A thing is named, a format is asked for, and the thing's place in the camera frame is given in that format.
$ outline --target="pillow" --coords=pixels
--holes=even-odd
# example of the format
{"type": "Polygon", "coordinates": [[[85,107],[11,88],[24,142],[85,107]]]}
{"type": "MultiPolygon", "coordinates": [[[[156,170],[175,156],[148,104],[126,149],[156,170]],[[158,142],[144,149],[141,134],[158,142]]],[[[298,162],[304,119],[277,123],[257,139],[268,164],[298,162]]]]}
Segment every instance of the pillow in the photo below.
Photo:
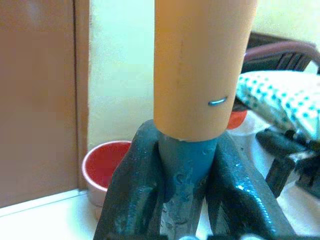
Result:
{"type": "Polygon", "coordinates": [[[239,76],[236,96],[283,130],[320,141],[320,76],[298,71],[252,71],[239,76]]]}

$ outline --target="red plastic bowl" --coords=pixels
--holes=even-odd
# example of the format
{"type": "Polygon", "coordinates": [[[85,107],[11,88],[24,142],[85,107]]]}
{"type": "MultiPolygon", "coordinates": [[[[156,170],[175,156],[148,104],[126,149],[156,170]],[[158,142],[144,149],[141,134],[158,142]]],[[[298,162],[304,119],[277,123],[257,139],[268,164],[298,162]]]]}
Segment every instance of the red plastic bowl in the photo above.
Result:
{"type": "Polygon", "coordinates": [[[110,141],[89,151],[82,162],[82,174],[90,201],[102,207],[112,174],[126,155],[131,141],[110,141]]]}

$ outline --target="chair backrest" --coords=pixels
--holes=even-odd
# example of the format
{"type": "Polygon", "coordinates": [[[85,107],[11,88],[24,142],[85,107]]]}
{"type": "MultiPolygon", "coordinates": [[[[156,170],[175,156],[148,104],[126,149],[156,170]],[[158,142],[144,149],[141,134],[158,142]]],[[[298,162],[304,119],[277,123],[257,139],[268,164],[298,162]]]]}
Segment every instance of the chair backrest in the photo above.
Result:
{"type": "Polygon", "coordinates": [[[313,44],[281,41],[247,49],[241,73],[262,70],[304,71],[313,61],[320,74],[320,53],[313,44]]]}

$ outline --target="brown door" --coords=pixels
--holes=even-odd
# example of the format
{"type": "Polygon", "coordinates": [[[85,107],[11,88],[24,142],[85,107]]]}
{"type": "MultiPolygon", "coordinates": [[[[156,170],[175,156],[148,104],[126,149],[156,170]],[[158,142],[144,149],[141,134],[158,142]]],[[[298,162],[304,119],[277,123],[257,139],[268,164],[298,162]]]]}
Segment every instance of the brown door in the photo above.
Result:
{"type": "Polygon", "coordinates": [[[0,207],[77,187],[72,0],[0,0],[0,207]]]}

